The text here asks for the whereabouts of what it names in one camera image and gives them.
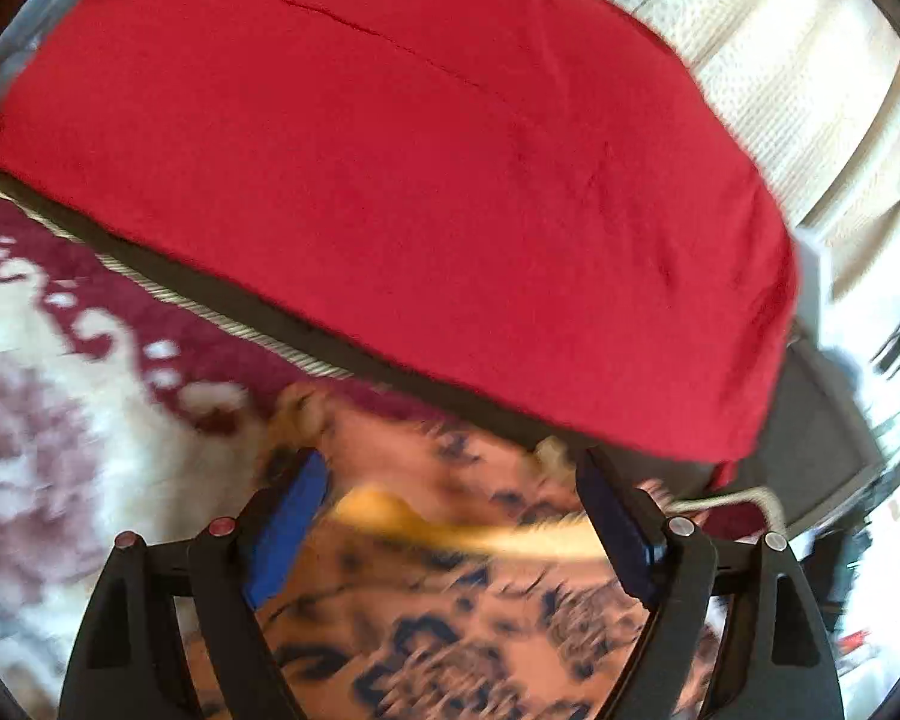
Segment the metal screw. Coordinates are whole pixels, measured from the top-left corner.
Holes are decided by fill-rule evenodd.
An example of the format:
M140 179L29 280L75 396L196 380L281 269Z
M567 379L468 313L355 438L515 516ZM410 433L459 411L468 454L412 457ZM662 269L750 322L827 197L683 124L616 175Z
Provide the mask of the metal screw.
M237 520L233 517L217 517L207 526L211 536L229 536L237 527Z
M783 552L783 550L787 548L787 539L783 538L783 536L780 536L779 533L774 533L773 531L767 533L764 536L763 541L767 543L767 546L770 547L773 552Z
M690 536L690 533L693 533L694 528L696 527L686 517L674 517L670 520L668 525L670 527L670 532L675 536Z
M130 549L130 547L135 545L138 538L140 536L137 536L133 531L123 531L122 533L117 533L117 538L113 539L113 545L117 549Z

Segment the red fabric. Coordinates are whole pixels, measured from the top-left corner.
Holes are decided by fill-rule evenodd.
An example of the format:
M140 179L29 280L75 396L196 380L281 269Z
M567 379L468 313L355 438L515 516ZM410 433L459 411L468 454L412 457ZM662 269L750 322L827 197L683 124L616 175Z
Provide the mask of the red fabric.
M402 365L745 456L796 291L751 161L602 0L83 0L0 167Z

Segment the silver bolt head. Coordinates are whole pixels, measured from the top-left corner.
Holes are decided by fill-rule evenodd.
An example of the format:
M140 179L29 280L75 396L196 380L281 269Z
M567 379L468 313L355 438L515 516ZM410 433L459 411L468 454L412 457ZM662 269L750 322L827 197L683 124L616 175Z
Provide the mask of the silver bolt head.
M696 529L696 525L686 517L674 517L667 525L674 536L690 536Z
M783 538L783 536L780 536L779 533L774 533L773 531L767 533L764 536L763 541L767 543L767 546L770 547L773 552L783 552L783 550L787 548L787 539Z

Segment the red object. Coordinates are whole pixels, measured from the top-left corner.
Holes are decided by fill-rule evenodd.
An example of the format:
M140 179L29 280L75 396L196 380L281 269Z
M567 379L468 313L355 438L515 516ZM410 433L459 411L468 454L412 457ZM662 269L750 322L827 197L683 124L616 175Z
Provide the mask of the red object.
M797 281L751 161L603 0L83 0L0 167L439 379L754 447Z
M866 638L869 631L857 631L855 634L846 635L837 642L837 648L841 655L849 655L851 652L859 650L866 644Z
M719 485L719 480L714 480L713 487L717 487L717 485ZM765 533L767 519L759 506L746 501L708 509L701 528L711 538L737 541L739 538L753 536L755 533Z
M117 533L116 538L113 539L113 545L117 549L130 549L137 542L137 538L140 537L133 531L120 531L120 533Z
M207 533L211 536L229 536L237 529L237 520L233 517L217 517L207 525Z

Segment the black bracket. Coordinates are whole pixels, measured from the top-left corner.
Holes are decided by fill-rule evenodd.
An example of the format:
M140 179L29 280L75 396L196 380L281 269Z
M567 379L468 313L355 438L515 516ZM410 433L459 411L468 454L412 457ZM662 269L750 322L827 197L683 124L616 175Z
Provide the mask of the black bracket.
M74 645L60 720L202 718L173 596L194 598L234 720L305 720L245 591L252 544L286 511L312 453L298 453L236 520L215 520L190 541L146 546L135 533L118 536ZM599 450L581 452L575 461L581 501L624 590L650 610L599 720L671 717L713 595L733 600L702 717L842 718L823 621L782 536L754 545L713 541L689 520L664 517Z

